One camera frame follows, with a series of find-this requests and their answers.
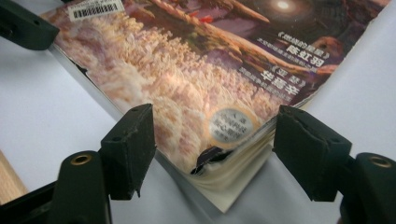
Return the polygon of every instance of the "damaged book corner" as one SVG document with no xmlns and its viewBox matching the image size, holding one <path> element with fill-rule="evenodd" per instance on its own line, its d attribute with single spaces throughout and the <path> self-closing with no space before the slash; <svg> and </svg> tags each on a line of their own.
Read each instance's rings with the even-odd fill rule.
<svg viewBox="0 0 396 224">
<path fill-rule="evenodd" d="M 306 104 L 388 2 L 75 0 L 42 18 L 121 113 L 153 104 L 166 162 L 225 213 L 271 154 L 279 106 Z"/>
</svg>

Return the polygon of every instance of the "round sticker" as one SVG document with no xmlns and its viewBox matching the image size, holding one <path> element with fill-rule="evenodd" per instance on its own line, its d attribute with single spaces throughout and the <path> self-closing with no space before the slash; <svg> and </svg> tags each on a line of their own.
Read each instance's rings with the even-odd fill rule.
<svg viewBox="0 0 396 224">
<path fill-rule="evenodd" d="M 239 110 L 225 108 L 217 111 L 209 122 L 210 135 L 225 144 L 237 142 L 253 131 L 251 119 Z"/>
</svg>

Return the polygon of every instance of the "barcode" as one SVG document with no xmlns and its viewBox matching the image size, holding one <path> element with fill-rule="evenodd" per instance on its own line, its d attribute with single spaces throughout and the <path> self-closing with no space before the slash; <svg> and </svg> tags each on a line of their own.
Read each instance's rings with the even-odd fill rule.
<svg viewBox="0 0 396 224">
<path fill-rule="evenodd" d="M 117 8 L 116 4 L 110 4 L 110 5 L 104 5 L 104 6 L 98 6 L 98 7 L 89 7 L 89 8 L 84 8 L 81 10 L 76 10 L 73 12 L 74 18 L 84 18 L 92 15 L 98 15 L 98 14 L 103 14 L 107 12 L 112 12 L 112 11 L 117 11 L 119 10 Z"/>
</svg>

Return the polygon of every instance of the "clamp jaw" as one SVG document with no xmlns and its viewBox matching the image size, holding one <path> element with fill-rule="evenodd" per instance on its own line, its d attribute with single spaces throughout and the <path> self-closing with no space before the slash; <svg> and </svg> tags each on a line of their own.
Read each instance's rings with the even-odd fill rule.
<svg viewBox="0 0 396 224">
<path fill-rule="evenodd" d="M 282 105 L 274 152 L 311 200 L 343 195 L 344 224 L 396 223 L 396 162 L 374 153 L 349 156 L 352 144 L 303 110 Z"/>
<path fill-rule="evenodd" d="M 101 146 L 66 158 L 56 182 L 0 206 L 0 223 L 111 223 L 108 195 L 140 196 L 154 157 L 152 105 L 129 110 Z"/>
<path fill-rule="evenodd" d="M 26 49 L 47 49 L 59 29 L 11 0 L 0 1 L 0 36 Z"/>
</svg>

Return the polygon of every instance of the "torn cover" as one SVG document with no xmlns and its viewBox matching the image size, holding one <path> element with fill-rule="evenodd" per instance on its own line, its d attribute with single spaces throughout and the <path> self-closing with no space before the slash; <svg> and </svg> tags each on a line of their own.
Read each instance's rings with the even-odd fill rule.
<svg viewBox="0 0 396 224">
<path fill-rule="evenodd" d="M 153 104 L 158 149 L 199 181 L 309 100 L 388 2 L 77 0 L 42 16 L 121 112 Z"/>
</svg>

